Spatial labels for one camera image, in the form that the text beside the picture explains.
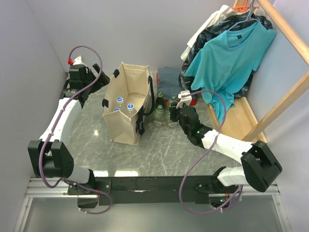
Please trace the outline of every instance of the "canvas tote bag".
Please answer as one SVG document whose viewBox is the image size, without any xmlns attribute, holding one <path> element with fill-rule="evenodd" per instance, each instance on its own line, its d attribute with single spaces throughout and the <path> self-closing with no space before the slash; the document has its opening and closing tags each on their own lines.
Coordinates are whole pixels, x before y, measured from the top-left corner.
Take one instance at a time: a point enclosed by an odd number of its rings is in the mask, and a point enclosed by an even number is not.
<svg viewBox="0 0 309 232">
<path fill-rule="evenodd" d="M 146 113 L 151 96 L 151 110 Z M 136 113 L 127 116 L 121 111 L 114 111 L 118 107 L 117 98 L 122 97 L 124 102 L 132 103 Z M 105 98 L 103 118 L 107 124 L 111 141 L 137 145 L 145 129 L 143 121 L 155 108 L 153 80 L 149 75 L 148 66 L 130 65 L 121 63 L 113 73 L 108 85 Z"/>
</svg>

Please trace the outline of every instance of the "wooden pole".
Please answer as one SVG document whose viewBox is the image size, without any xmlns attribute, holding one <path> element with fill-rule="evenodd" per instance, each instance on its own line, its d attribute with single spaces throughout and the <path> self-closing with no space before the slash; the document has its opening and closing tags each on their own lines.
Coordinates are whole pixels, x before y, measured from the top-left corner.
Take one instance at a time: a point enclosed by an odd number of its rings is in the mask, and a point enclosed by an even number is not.
<svg viewBox="0 0 309 232">
<path fill-rule="evenodd" d="M 309 48 L 296 34 L 291 26 L 277 12 L 268 0 L 257 0 L 268 16 L 278 26 L 283 35 L 295 48 L 299 55 L 309 65 Z M 243 138 L 251 141 L 266 127 L 268 127 L 280 114 L 295 102 L 309 88 L 309 71 L 290 89 L 290 91 L 259 121 L 252 130 Z"/>
<path fill-rule="evenodd" d="M 290 91 L 259 121 L 255 127 L 242 139 L 251 141 L 282 114 L 309 88 L 309 71 L 290 89 Z"/>
<path fill-rule="evenodd" d="M 246 0 L 236 0 L 233 7 L 243 6 L 246 3 Z"/>
</svg>

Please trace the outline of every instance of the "marble floor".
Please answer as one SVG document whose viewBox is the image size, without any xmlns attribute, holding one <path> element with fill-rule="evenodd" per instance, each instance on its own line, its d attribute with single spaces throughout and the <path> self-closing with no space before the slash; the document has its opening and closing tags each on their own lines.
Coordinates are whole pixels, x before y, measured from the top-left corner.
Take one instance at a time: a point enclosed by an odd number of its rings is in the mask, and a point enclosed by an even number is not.
<svg viewBox="0 0 309 232">
<path fill-rule="evenodd" d="M 153 115 L 145 119 L 146 131 L 138 146 L 110 142 L 101 105 L 106 89 L 89 96 L 73 123 L 67 148 L 76 164 L 94 170 L 96 176 L 184 175 L 206 151 L 191 144 L 179 125 L 174 129 L 157 128 Z M 200 121 L 212 127 L 202 98 L 196 110 Z M 212 151 L 191 175 L 210 175 L 222 166 L 237 165 L 231 158 Z"/>
</svg>

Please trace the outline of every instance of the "wooden clothes rack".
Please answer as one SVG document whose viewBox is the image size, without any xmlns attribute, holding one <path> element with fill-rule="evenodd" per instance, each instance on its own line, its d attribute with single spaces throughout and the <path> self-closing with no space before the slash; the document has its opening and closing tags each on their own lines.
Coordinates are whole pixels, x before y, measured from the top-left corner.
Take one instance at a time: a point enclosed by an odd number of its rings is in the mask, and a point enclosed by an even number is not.
<svg viewBox="0 0 309 232">
<path fill-rule="evenodd" d="M 235 6 L 243 6 L 246 0 L 236 0 Z M 287 38 L 294 49 L 309 65 L 309 48 L 296 34 L 292 27 L 278 13 L 268 0 L 257 0 L 268 16 L 277 25 L 282 34 Z M 268 127 L 280 114 L 282 114 L 293 102 L 295 102 L 309 88 L 309 71 L 286 93 L 286 95 L 258 122 L 247 99 L 236 99 L 235 106 L 231 107 L 226 115 L 225 124 L 221 133 L 242 139 L 244 141 L 262 140 L 267 142 L 263 130 Z M 207 105 L 211 121 L 218 128 L 219 123 L 212 108 Z"/>
</svg>

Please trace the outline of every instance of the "clothes hanger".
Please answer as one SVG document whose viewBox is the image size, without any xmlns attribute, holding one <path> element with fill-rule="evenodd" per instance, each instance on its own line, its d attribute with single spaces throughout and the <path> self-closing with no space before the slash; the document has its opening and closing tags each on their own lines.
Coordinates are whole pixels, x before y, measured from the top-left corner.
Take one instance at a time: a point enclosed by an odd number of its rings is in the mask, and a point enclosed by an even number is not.
<svg viewBox="0 0 309 232">
<path fill-rule="evenodd" d="M 245 2 L 245 4 L 243 6 L 232 7 L 232 10 L 237 10 L 238 9 L 239 12 L 246 12 L 247 10 L 250 9 L 250 6 L 248 6 L 247 4 L 248 4 L 248 0 Z"/>
<path fill-rule="evenodd" d="M 240 22 L 236 23 L 234 26 L 236 26 L 236 25 L 238 25 L 240 23 L 247 22 L 249 19 L 259 22 L 259 20 L 255 19 L 255 18 L 251 18 L 251 14 L 252 14 L 252 11 L 253 11 L 253 3 L 254 3 L 254 0 L 251 1 L 250 10 L 249 10 L 249 14 L 248 14 L 247 18 L 244 21 L 240 21 Z"/>
</svg>

